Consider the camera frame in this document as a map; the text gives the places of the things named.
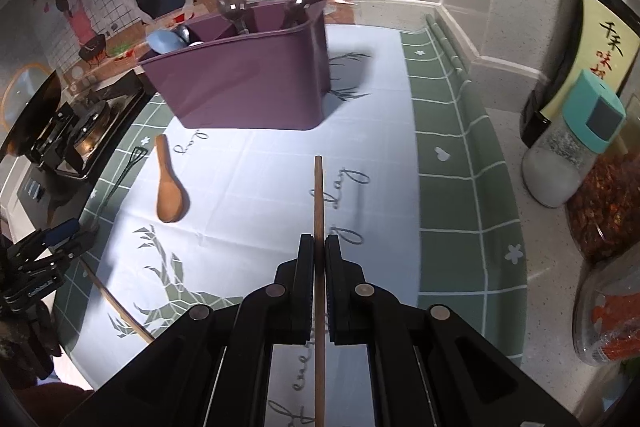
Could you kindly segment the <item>wooden chopstick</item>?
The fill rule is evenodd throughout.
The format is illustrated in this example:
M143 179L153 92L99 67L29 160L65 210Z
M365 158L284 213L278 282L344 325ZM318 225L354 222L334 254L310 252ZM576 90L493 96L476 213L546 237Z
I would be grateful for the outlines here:
M314 425L326 425L326 284L323 161L314 158Z
M152 343L154 337L124 308L124 306L113 296L111 291L100 281L93 269L90 268L84 259L78 258L78 262L81 268L87 273L91 283L98 288L101 296L112 306L117 312L122 321L130 327L138 336L140 336L146 343Z

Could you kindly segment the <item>brown wooden spoon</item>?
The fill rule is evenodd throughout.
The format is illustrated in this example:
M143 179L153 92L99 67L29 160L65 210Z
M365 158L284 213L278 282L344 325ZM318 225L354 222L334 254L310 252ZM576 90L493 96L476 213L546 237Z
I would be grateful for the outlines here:
M156 200L157 218L164 223L177 222L188 210L188 194L172 169L166 135L159 134L155 137L155 150L160 168Z

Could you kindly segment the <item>black shovel shaped spoon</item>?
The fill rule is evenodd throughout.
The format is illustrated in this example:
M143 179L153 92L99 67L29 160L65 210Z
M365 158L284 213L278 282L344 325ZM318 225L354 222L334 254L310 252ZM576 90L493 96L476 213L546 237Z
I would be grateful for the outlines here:
M149 150L147 148L143 146L135 146L134 149L126 155L126 165L122 167L122 170L119 171L118 177L104 196L104 199L99 205L98 210L96 210L96 218L99 218L102 215L102 212L107 206L108 202L116 193L117 189L120 187L120 184L122 184L122 181L124 181L126 176L128 176L128 173L130 173L131 169L134 168L135 165L138 165L140 161L148 156L148 154Z

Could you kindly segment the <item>light blue plastic spoon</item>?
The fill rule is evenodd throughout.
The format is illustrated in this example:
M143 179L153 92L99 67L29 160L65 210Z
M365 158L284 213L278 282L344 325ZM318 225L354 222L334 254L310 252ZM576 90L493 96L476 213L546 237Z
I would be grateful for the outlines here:
M167 29L157 29L146 36L149 47L157 54L166 54L181 50L188 46L175 31Z

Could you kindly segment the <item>black handled steel spoon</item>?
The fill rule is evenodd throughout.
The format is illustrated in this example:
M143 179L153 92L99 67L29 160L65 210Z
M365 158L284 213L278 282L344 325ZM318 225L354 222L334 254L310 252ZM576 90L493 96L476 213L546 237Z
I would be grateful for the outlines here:
M233 24L238 35L247 35L250 31L246 26L246 0L216 0L218 12Z

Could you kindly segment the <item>green checkered table mat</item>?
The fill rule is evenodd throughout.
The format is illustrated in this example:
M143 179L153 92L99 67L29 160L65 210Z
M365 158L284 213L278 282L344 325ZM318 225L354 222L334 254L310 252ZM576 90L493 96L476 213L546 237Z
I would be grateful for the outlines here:
M456 312L511 362L523 356L526 257L510 174L470 76L434 20L421 30L332 26L331 89L307 131L188 129L152 98L81 217L99 225L87 263L154 337L146 343L78 268L55 299L64 346L94 395L73 426L197 426L216 378L212 326L170 326L197 305L231 310L296 256L314 219L402 303ZM157 218L155 137L188 194ZM135 146L149 150L99 218Z

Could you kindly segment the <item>black gas stove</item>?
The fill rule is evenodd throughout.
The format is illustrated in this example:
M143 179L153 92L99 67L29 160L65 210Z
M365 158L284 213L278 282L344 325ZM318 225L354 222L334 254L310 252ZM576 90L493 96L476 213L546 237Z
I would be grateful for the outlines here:
M29 168L16 190L36 229L80 216L93 187L134 120L155 94L150 80L133 70L58 109L23 155Z

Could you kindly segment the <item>glass pan lid orange rim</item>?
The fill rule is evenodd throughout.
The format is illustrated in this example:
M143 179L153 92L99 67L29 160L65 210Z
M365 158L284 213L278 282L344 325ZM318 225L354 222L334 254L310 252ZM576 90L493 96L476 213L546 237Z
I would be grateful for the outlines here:
M1 99L1 124L9 131L17 117L47 80L52 70L40 63L30 63L19 69L6 87Z

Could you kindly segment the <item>purple plastic utensil holder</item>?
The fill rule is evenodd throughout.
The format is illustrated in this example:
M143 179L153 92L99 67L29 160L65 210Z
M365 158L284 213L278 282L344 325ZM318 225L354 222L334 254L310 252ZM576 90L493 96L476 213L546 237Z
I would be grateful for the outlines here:
M282 0L250 9L251 32L209 14L188 23L202 39L165 54L150 52L140 66L180 124L188 129L310 130L323 120L331 89L324 0L306 20L284 29Z

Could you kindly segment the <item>orange capped plastic bottle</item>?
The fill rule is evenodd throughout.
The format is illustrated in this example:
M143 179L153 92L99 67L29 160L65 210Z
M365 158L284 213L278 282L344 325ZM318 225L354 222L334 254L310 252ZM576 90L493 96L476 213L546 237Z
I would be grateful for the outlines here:
M583 362L598 366L639 356L639 245L593 268L580 286L573 343Z

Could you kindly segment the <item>chili jar yellow lid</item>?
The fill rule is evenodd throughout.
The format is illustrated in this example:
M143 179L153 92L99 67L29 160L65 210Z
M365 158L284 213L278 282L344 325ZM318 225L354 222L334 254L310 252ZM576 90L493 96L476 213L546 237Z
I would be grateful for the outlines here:
M590 265L639 242L639 97L626 107L620 133L566 203L570 234Z

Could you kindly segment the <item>salt shaker teal cap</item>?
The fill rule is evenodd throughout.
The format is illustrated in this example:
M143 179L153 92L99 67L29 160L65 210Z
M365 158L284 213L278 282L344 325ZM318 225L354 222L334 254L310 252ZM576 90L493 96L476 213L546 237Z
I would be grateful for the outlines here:
M588 69L580 72L560 113L522 159L530 195L549 208L564 205L582 185L599 155L620 132L622 102Z

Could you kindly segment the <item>soy sauce bottle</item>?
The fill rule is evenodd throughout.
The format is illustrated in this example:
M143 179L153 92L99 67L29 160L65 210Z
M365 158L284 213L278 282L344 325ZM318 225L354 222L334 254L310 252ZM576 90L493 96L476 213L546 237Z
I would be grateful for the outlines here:
M560 0L547 65L521 113L524 144L550 126L584 70L622 92L638 52L639 0Z

